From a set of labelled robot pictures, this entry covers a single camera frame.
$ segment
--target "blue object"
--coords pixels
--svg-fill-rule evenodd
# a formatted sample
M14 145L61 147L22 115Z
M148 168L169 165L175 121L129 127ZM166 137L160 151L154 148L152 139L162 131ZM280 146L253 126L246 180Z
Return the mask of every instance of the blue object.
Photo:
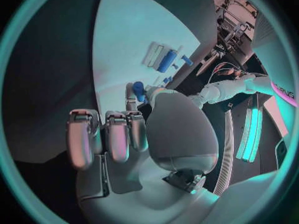
M137 100L139 102L145 101L146 96L145 96L145 90L142 82L137 81L133 84L133 92L136 95Z
M178 69L178 66L177 66L177 65L173 64L172 66L173 66L176 70Z
M188 66L192 66L193 65L193 61L191 61L188 57L186 57L185 55L182 56L182 59L186 62L186 64Z
M174 59L176 58L177 53L174 50L170 50L166 56L164 56L164 58L162 59L158 71L164 73L169 66L172 64L172 62L174 61Z

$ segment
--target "white table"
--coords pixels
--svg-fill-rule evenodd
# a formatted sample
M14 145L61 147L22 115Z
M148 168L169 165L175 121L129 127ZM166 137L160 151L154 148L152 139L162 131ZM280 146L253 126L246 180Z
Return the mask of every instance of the white table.
M128 82L162 84L179 69L165 73L142 64L152 42L173 49L182 46L174 61L179 68L182 55L189 57L200 42L172 13L153 0L101 0L93 36L93 75L101 120L108 110L125 110Z

